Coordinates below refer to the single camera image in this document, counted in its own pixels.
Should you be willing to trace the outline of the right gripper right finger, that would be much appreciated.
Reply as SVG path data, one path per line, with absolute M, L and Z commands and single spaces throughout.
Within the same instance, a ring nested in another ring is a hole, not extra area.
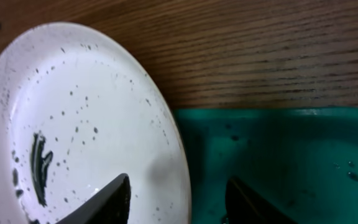
M 230 224 L 296 224 L 236 176 L 226 184 L 225 208 Z

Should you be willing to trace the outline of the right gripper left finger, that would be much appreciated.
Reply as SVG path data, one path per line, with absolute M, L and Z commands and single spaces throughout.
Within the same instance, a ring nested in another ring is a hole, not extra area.
M 57 224 L 127 224 L 130 201 L 130 179 L 122 173 Z

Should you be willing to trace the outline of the white plate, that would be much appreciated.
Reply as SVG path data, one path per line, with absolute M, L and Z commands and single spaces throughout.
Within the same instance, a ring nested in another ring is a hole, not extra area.
M 0 54 L 0 223 L 56 223 L 119 174 L 129 223 L 189 223 L 175 119 L 142 65 L 108 36 L 54 22 Z

